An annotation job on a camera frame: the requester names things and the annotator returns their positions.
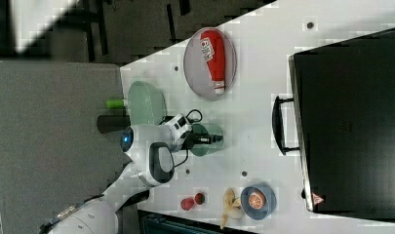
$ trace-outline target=banana peel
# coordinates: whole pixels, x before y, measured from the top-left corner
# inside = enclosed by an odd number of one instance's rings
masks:
[[[243,217],[243,211],[240,209],[242,206],[240,198],[235,198],[234,192],[231,188],[228,188],[223,196],[223,215],[221,220],[220,229],[224,229],[227,219],[234,218],[239,219]]]

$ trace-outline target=gray wall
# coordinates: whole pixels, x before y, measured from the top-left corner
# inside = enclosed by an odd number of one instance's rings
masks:
[[[101,135],[96,121],[122,96],[115,65],[0,62],[4,233],[37,233],[118,176],[127,162],[118,135]]]

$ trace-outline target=white plate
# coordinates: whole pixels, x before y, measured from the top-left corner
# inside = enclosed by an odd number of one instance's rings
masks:
[[[217,31],[223,38],[225,52],[224,92],[230,89],[234,79],[234,74],[236,73],[236,52],[234,51],[233,44],[228,39],[227,35],[214,27],[205,27],[198,30],[189,40],[184,53],[184,75],[188,86],[190,86],[191,90],[198,96],[207,100],[218,100],[222,96],[215,93],[212,76],[207,63],[203,58],[200,46],[200,36],[208,29]]]

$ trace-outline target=red triangle label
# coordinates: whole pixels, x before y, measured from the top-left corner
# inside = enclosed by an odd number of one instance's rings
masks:
[[[318,195],[312,193],[312,198],[313,198],[313,204],[318,205],[320,203],[323,203],[325,200]]]

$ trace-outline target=green cup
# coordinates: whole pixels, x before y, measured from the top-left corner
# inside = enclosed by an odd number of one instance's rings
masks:
[[[222,140],[211,143],[211,144],[195,144],[191,149],[191,153],[195,156],[205,156],[208,154],[215,153],[217,151],[222,150],[224,136],[221,128],[216,124],[193,124],[192,126],[193,132],[197,135],[216,135],[222,136]]]

